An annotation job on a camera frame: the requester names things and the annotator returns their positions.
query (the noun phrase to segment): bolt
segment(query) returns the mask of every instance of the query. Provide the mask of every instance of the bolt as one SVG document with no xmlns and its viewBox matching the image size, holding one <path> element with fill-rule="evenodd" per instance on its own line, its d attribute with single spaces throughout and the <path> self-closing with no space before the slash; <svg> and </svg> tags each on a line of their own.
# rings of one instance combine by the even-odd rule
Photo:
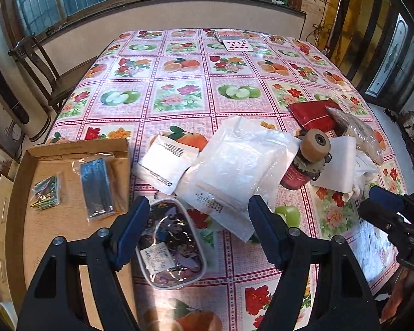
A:
<svg viewBox="0 0 414 331">
<path fill-rule="evenodd" d="M 103 238 L 105 237 L 107 234 L 109 234 L 109 229 L 107 228 L 101 228 L 97 231 L 97 234 L 99 237 Z"/>
<path fill-rule="evenodd" d="M 64 241 L 64 238 L 62 236 L 57 236 L 54 241 L 52 242 L 54 245 L 60 245 Z"/>
<path fill-rule="evenodd" d="M 301 231 L 298 228 L 289 228 L 288 233 L 291 236 L 298 236 L 301 233 Z"/>
<path fill-rule="evenodd" d="M 345 238 L 342 235 L 335 235 L 334 241 L 338 244 L 343 244 L 345 242 Z"/>
</svg>

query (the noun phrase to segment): red cloth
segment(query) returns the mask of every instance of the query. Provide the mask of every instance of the red cloth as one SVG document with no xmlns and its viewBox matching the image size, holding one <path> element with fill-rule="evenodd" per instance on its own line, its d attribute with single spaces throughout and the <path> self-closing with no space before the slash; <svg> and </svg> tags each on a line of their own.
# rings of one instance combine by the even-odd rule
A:
<svg viewBox="0 0 414 331">
<path fill-rule="evenodd" d="M 298 123 L 306 130 L 313 128 L 328 132 L 336 128 L 337 123 L 327 111 L 327 107 L 341 108 L 333 100 L 293 103 L 288 106 Z"/>
</svg>

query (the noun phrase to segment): chair back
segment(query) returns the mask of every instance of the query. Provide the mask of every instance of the chair back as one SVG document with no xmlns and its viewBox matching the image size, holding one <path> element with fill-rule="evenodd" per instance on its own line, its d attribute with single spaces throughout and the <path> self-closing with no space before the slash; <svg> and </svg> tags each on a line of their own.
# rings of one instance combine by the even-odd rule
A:
<svg viewBox="0 0 414 331">
<path fill-rule="evenodd" d="M 47 64 L 44 63 L 43 59 L 41 59 L 40 56 L 35 52 L 35 48 L 39 49 L 44 59 L 46 60 Z M 43 76 L 46 77 L 47 81 L 52 87 L 52 90 L 57 86 L 56 80 L 60 77 L 60 75 L 58 74 L 57 69 L 54 67 L 51 59 L 47 55 L 44 48 L 36 40 L 34 33 L 32 35 L 24 37 L 21 41 L 19 41 L 13 49 L 9 50 L 8 54 L 17 57 L 17 59 L 20 61 L 23 67 L 27 70 L 27 72 L 29 73 L 29 75 L 31 76 L 31 78 L 34 80 L 34 82 L 37 84 L 39 88 L 41 88 L 40 84 L 42 83 L 40 79 L 37 77 L 37 75 L 34 73 L 32 68 L 29 66 L 29 64 L 26 62 L 24 58 L 25 54 L 29 58 L 29 60 L 32 62 L 32 64 L 36 68 L 38 68 L 38 70 L 43 74 Z"/>
</svg>

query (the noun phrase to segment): cardboard tray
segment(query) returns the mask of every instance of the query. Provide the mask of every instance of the cardboard tray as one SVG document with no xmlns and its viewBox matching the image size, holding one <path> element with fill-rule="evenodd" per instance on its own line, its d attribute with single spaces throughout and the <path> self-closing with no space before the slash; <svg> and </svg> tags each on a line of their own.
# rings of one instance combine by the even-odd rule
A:
<svg viewBox="0 0 414 331">
<path fill-rule="evenodd" d="M 5 232 L 7 279 L 11 299 L 19 313 L 25 292 L 44 252 L 56 236 L 68 241 L 88 238 L 102 227 L 109 227 L 117 215 L 87 221 L 80 177 L 72 170 L 72 160 L 93 153 L 114 153 L 111 159 L 116 187 L 127 210 L 130 183 L 130 156 L 126 139 L 101 139 L 29 148 L 23 156 L 9 201 Z M 60 172 L 60 204 L 45 210 L 30 207 L 34 184 Z M 89 321 L 102 329 L 89 282 L 87 266 L 80 265 L 80 276 Z M 136 316 L 130 264 L 117 273 L 126 300 Z"/>
</svg>

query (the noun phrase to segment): table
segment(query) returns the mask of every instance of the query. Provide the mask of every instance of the table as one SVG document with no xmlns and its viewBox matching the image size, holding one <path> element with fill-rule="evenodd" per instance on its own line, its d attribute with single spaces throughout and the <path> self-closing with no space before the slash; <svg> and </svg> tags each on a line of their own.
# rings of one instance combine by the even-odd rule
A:
<svg viewBox="0 0 414 331">
<path fill-rule="evenodd" d="M 290 103 L 331 98 L 378 131 L 384 162 L 376 184 L 403 194 L 404 180 L 390 143 L 340 71 L 306 42 L 244 33 L 253 52 L 228 52 L 208 28 L 121 34 L 71 94 L 47 143 L 128 138 L 136 163 L 153 137 L 160 131 L 170 133 L 171 126 L 188 132 L 184 137 L 200 147 L 224 119 L 236 114 L 295 133 L 300 127 L 287 109 Z M 254 87 L 261 95 L 234 100 L 220 93 L 226 85 Z M 131 191 L 151 200 L 163 196 L 135 177 Z M 345 236 L 374 293 L 397 269 L 396 249 L 383 232 L 359 219 L 360 200 L 345 204 L 341 196 L 310 184 L 297 191 L 279 186 L 277 203 L 298 207 L 300 228 L 309 236 Z M 281 273 L 268 263 L 260 245 L 243 243 L 228 231 L 217 232 L 218 225 L 207 215 L 187 208 L 203 241 L 207 273 L 182 290 L 158 291 L 133 265 L 140 325 L 165 331 L 256 329 Z M 317 269 L 312 266 L 298 327 L 308 322 L 316 282 Z"/>
</svg>

